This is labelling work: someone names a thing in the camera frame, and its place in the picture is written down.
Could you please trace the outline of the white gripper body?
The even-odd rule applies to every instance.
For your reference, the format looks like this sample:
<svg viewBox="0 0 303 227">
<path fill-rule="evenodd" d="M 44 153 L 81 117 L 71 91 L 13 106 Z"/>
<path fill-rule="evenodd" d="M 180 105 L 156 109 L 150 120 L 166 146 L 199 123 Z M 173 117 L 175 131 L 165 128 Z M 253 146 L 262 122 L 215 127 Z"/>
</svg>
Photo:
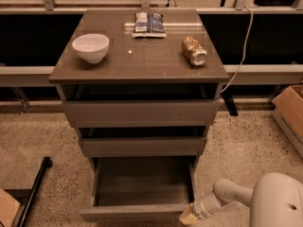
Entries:
<svg viewBox="0 0 303 227">
<path fill-rule="evenodd" d="M 192 205 L 192 212 L 198 219 L 206 220 L 218 212 L 233 211 L 241 207 L 242 204 L 240 202 L 223 201 L 213 191 L 209 191 L 195 199 Z"/>
</svg>

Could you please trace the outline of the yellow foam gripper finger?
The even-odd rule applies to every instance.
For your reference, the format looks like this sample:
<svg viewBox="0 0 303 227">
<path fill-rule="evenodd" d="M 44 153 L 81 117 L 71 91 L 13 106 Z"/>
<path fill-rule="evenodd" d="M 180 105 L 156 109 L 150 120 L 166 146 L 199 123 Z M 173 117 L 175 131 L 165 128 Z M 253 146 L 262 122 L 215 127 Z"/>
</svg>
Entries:
<svg viewBox="0 0 303 227">
<path fill-rule="evenodd" d="M 179 220 L 184 225 L 195 224 L 199 219 L 199 215 L 194 209 L 194 205 L 191 203 L 187 206 L 187 208 L 180 215 Z"/>
</svg>

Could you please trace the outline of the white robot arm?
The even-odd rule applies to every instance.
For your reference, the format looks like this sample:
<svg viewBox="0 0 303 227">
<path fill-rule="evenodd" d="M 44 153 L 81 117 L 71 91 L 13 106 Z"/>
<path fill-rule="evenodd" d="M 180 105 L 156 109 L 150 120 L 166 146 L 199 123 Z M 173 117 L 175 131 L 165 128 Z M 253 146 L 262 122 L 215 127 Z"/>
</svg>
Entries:
<svg viewBox="0 0 303 227">
<path fill-rule="evenodd" d="M 253 188 L 219 179 L 179 219 L 194 224 L 244 205 L 250 208 L 249 227 L 303 227 L 303 183 L 281 173 L 265 174 Z"/>
</svg>

